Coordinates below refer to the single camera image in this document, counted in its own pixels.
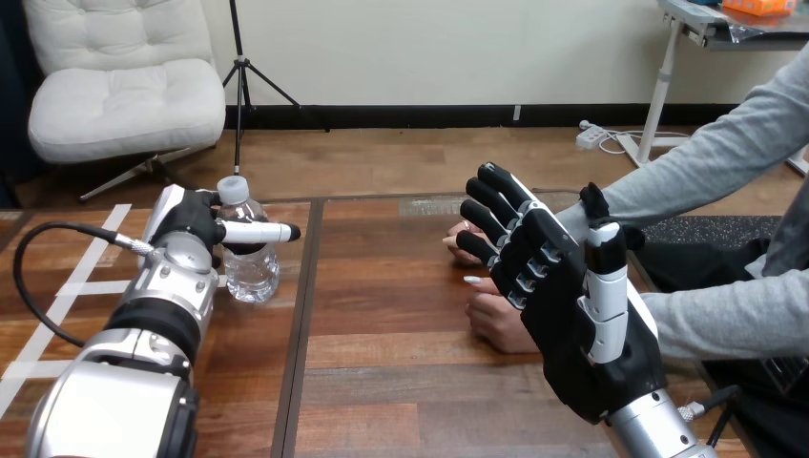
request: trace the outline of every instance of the gray sleeve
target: gray sleeve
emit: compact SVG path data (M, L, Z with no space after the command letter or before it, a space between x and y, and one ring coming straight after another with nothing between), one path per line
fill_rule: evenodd
M765 85L684 144L604 190L611 216L647 225L714 202L809 143L809 45ZM587 234L580 205L558 215Z
M641 297L664 356L767 358L809 354L809 271Z

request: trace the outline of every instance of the white tape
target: white tape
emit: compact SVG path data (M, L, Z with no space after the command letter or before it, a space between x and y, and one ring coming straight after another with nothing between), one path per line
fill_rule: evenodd
M129 213L130 208L132 208L130 204L116 205L102 227L111 231L117 230ZM95 264L101 259L101 255L104 254L106 248L106 241L94 239L75 269L73 269L67 283L84 283L87 281L87 278L89 278L90 274L93 272ZM56 324L61 324L71 310L75 298L75 295L57 296L51 304L51 308L48 309L48 318ZM52 337L53 333L45 327L44 324L40 323L36 327L36 330L33 331L33 335L28 340L28 343L26 343L22 351L20 351L15 362L33 363L38 361L42 353L45 352L45 348L48 347L48 343L51 341ZM12 366L13 364L10 364L6 369L6 373L9 372L9 368ZM14 400L14 397L17 395L17 392L19 392L32 370L33 364L20 365L14 369L14 378L7 378L7 374L3 374L3 379L0 380L0 418L3 418L6 410L9 409L11 402Z
M128 281L91 281L89 283L65 283L56 296L92 296L96 294L120 294Z
M4 379L55 379L62 375L73 360L58 361L15 361L9 364Z

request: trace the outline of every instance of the cable connector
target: cable connector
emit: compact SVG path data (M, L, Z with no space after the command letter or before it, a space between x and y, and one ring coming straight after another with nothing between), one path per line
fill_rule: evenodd
M127 237L121 233L115 234L115 240L113 241L113 244L115 246L125 248L138 256L145 257L149 253L155 251L155 248L149 243L141 239L133 239L131 237Z
M696 401L689 403L685 406L678 407L677 411L680 412L680 416L683 417L685 423L690 423L696 420L702 415L705 415L706 412L705 406Z

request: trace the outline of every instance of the silver robotic arm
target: silver robotic arm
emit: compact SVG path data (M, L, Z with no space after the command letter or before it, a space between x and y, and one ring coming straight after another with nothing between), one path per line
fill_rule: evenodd
M606 210L600 191L586 190ZM666 393L652 314L627 279L623 228L588 215L590 231L579 246L545 204L493 163L478 169L467 193L475 200L461 205L461 215L492 243L464 231L457 244L522 310L559 399L591 424L604 422L622 456L716 457L684 419L703 413L699 405L681 415Z
M147 224L148 242L109 235L142 257L140 269L104 330L84 343L40 401L26 456L194 455L193 367L218 286L213 247L301 235L291 224L215 220L213 204L214 193L169 186Z

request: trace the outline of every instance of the person's lap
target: person's lap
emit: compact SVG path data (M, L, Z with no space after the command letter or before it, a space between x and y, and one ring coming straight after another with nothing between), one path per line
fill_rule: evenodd
M710 244L647 243L635 255L655 286L669 293L750 280L744 266L766 249L766 240L753 240L737 250ZM758 360L704 365L720 387L742 387L736 416L761 456L809 456L809 399L782 395Z

